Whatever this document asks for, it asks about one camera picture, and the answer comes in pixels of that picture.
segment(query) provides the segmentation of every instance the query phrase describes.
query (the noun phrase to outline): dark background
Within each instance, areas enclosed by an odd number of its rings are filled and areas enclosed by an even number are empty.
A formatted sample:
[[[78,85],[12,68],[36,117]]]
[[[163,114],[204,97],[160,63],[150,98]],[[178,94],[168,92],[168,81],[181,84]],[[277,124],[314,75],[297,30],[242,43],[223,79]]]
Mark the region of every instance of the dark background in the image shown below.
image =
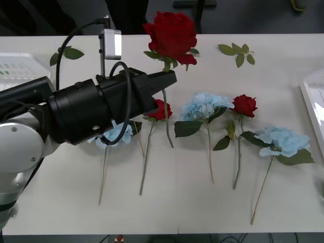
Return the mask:
[[[9,6],[4,6],[6,2],[10,2]],[[108,14],[105,0],[57,0],[62,9],[60,14],[54,9],[43,13],[56,19],[50,25],[33,2],[47,4],[49,0],[0,0],[0,36],[67,35],[74,23],[80,26]],[[156,11],[180,11],[194,19],[193,10],[174,9],[172,0],[149,0],[148,22],[153,21]],[[98,26],[92,26],[84,30],[84,34],[97,34],[98,30]],[[309,0],[308,8],[302,13],[294,11],[289,0],[217,0],[216,8],[204,10],[201,32],[323,33],[324,0]]]

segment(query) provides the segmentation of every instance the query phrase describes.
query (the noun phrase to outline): floor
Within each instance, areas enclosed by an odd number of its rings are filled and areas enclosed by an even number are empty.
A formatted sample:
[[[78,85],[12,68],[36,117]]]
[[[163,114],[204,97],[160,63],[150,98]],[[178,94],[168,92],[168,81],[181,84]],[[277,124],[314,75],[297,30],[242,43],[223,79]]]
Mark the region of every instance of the floor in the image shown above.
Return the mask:
[[[44,20],[29,0],[20,0],[21,4],[30,12],[36,23],[34,35],[58,35],[58,33]],[[108,9],[104,0],[57,0],[62,10],[67,13],[77,26],[86,24],[94,18],[105,16]],[[152,22],[156,11],[178,12],[173,8],[172,0],[150,0],[147,9],[147,20]],[[192,10],[181,10],[192,19]],[[84,34],[96,34],[98,27],[89,27]],[[303,13],[296,13],[290,6],[289,0],[217,0],[215,9],[206,9],[201,20],[201,32],[204,34],[232,34],[232,33],[324,33],[324,0],[309,1],[308,8]],[[18,35],[0,24],[0,36]],[[171,243],[218,243],[228,237],[227,234],[209,235],[126,235],[126,243],[163,242]],[[5,243],[33,242],[33,243],[99,243],[104,235],[57,235],[57,236],[4,236]],[[110,236],[104,242],[113,242],[115,236]],[[299,242],[324,242],[324,233],[298,233]],[[245,243],[271,242],[268,234],[249,234]],[[293,233],[274,233],[275,243],[295,243]]]

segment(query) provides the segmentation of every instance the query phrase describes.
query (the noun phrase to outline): rose leaf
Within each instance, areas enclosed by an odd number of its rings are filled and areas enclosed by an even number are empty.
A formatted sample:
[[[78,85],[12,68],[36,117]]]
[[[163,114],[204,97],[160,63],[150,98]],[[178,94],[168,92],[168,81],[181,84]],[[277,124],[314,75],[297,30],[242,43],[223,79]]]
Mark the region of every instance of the rose leaf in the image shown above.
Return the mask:
[[[219,150],[223,150],[223,149],[227,148],[230,141],[231,141],[230,137],[225,136],[224,138],[222,138],[221,140],[218,141],[218,143],[213,148],[213,150],[214,151],[219,151]]]
[[[244,54],[242,53],[238,53],[237,57],[236,57],[236,66],[237,68],[241,67],[244,63]]]
[[[255,138],[254,136],[256,136],[256,134],[250,131],[243,132],[240,136],[244,137],[250,143],[259,147],[267,148],[271,146],[271,144],[265,143],[261,139]]]
[[[311,153],[306,148],[298,150],[298,152],[291,157],[279,155],[277,156],[277,160],[285,166],[315,163]]]
[[[75,48],[67,48],[64,50],[64,56],[71,60],[76,60],[81,58],[84,55],[83,52],[75,49]]]
[[[228,45],[220,44],[220,45],[218,45],[218,48],[225,55],[228,55],[228,56],[235,55],[235,51],[233,50],[233,48]]]
[[[255,60],[254,60],[254,58],[253,58],[253,56],[251,54],[247,55],[247,61],[248,61],[248,63],[250,63],[252,65],[255,64]]]
[[[58,59],[59,59],[59,54],[58,53],[54,53],[52,55],[52,57],[50,58],[50,66],[56,65]]]
[[[208,118],[208,123],[211,123],[215,118],[221,116],[222,114],[224,114],[224,112],[227,110],[227,107],[221,107],[216,113],[214,113],[213,115],[211,115]]]
[[[152,59],[160,59],[160,58],[163,57],[161,54],[156,53],[156,52],[148,52],[148,51],[146,51],[146,52],[144,52],[144,54],[146,56],[148,56],[149,58],[152,58]]]
[[[250,48],[248,47],[247,44],[244,44],[244,45],[242,46],[242,49],[243,49],[243,51],[244,51],[245,53],[248,53],[249,50],[250,50]]]
[[[190,52],[193,53],[193,54],[199,54],[199,51],[197,49],[195,49],[195,48],[191,48]]]
[[[203,123],[200,121],[176,121],[174,123],[174,131],[176,138],[188,137],[199,131]]]
[[[130,126],[132,127],[132,130],[133,130],[133,135],[136,135],[137,132],[139,133],[142,129],[142,122],[141,121],[135,121],[135,120],[130,120]]]
[[[232,48],[236,53],[241,53],[243,52],[243,49],[241,47],[239,47],[238,45],[232,43]]]

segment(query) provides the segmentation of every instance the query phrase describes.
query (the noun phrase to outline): black cable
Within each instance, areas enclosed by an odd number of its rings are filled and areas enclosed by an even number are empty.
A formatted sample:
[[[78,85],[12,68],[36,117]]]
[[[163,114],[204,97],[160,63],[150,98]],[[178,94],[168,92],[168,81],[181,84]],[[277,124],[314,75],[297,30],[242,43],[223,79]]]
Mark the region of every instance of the black cable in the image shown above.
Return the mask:
[[[272,234],[271,233],[268,233],[268,235],[269,235],[269,238],[270,238],[270,243],[273,243]]]
[[[238,241],[235,237],[233,237],[233,236],[226,237],[225,239],[222,239],[219,243],[223,243],[223,242],[226,241],[227,239],[234,239],[234,240],[237,241],[237,243],[239,243],[239,241]]]
[[[247,237],[248,234],[249,234],[249,233],[246,233],[246,234],[243,236],[242,241],[241,241],[240,243],[243,243],[245,237]]]
[[[76,28],[75,30],[73,30],[68,37],[65,39],[65,41],[63,42],[62,46],[59,48],[59,55],[58,55],[58,59],[57,59],[57,64],[56,64],[56,90],[60,90],[60,65],[61,65],[61,59],[64,53],[64,49],[66,48],[67,44],[69,43],[69,41],[75,36],[77,35],[82,29],[90,26],[90,25],[94,25],[94,24],[104,24],[105,28],[109,28],[110,26],[110,20],[108,18],[102,18],[102,19],[96,19],[88,24],[85,24],[79,28]]]
[[[297,233],[294,233],[294,234],[295,234],[295,237],[296,237],[296,243],[299,243]]]
[[[2,230],[0,231],[0,243],[5,243],[4,242],[4,237],[2,235]]]
[[[106,144],[108,146],[114,145],[114,144],[118,143],[120,141],[120,139],[122,139],[122,137],[127,129],[128,123],[130,122],[131,111],[132,111],[132,78],[131,78],[131,73],[130,73],[128,67],[126,66],[126,64],[124,64],[123,62],[116,62],[110,71],[109,79],[112,78],[113,73],[115,72],[115,70],[118,66],[122,66],[124,68],[126,79],[127,79],[127,104],[126,104],[127,110],[126,110],[124,124],[123,124],[123,127],[122,127],[118,137],[113,141],[109,141],[105,137],[100,138],[101,142],[103,142],[104,144]]]
[[[108,237],[110,237],[110,234],[108,234],[108,235],[106,235],[99,243],[103,243],[103,241],[105,240],[105,239],[107,239]]]

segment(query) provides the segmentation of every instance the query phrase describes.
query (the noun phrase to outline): wire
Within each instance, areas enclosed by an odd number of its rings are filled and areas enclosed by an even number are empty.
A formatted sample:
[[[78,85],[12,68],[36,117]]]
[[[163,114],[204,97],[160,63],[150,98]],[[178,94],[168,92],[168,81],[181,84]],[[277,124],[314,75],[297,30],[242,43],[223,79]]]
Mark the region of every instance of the wire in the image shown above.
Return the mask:
[[[295,234],[295,237],[296,237],[296,243],[299,243],[297,233],[294,233],[294,234]]]
[[[131,118],[131,110],[132,110],[132,79],[131,79],[131,73],[128,69],[128,67],[126,66],[126,64],[124,64],[123,62],[116,62],[115,65],[112,67],[110,74],[109,74],[109,79],[112,78],[113,73],[115,72],[116,68],[118,66],[122,66],[125,70],[125,75],[126,75],[126,79],[127,79],[127,110],[126,110],[126,116],[125,116],[125,120],[124,120],[124,124],[123,127],[118,135],[118,137],[113,140],[113,141],[109,141],[107,138],[105,138],[104,136],[101,137],[101,142],[103,142],[106,145],[114,145],[116,143],[118,143],[120,141],[120,139],[122,139],[127,126],[130,122],[130,118]]]
[[[246,234],[243,236],[242,241],[241,241],[240,243],[243,243],[245,237],[247,237],[248,234],[249,234],[249,233],[246,233]]]
[[[73,30],[68,37],[65,39],[65,41],[63,42],[62,46],[59,48],[59,56],[57,59],[57,64],[56,64],[56,91],[60,90],[60,65],[61,65],[61,59],[64,53],[64,49],[66,48],[67,44],[69,43],[69,41],[75,36],[77,35],[82,29],[90,26],[90,25],[94,25],[94,24],[102,24],[102,22],[99,21],[100,19],[96,19],[88,24],[85,24],[79,28],[76,28],[75,30]]]
[[[271,233],[268,233],[268,236],[269,236],[269,238],[270,238],[270,243],[273,243],[272,234],[271,234]]]
[[[108,237],[110,237],[110,234],[106,235],[99,243],[103,243],[105,239],[107,239]]]
[[[223,243],[227,239],[234,239],[234,240],[236,240],[237,243],[239,243],[239,241],[235,237],[233,237],[233,236],[226,237],[225,239],[222,239],[219,243]]]

